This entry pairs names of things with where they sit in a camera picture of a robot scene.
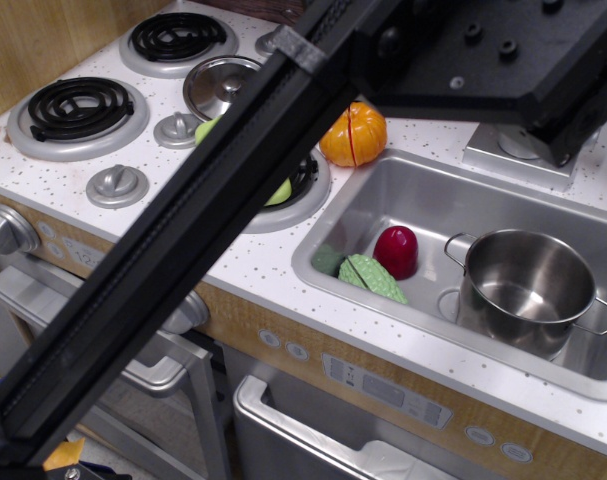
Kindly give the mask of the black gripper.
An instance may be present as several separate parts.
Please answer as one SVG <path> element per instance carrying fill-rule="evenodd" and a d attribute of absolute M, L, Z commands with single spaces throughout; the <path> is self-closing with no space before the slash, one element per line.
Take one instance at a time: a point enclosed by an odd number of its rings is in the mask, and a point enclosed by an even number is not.
<path fill-rule="evenodd" d="M 561 168 L 607 122 L 607 65 L 566 113 L 542 127 L 523 130 L 529 149 L 543 161 Z"/>

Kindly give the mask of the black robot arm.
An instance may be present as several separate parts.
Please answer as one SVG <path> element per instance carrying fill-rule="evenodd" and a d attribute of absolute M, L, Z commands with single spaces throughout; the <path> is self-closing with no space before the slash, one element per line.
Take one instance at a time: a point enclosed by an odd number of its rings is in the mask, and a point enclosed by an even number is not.
<path fill-rule="evenodd" d="M 0 477 L 39 474 L 358 95 L 522 126 L 561 158 L 607 111 L 607 1 L 316 1 L 0 385 Z"/>

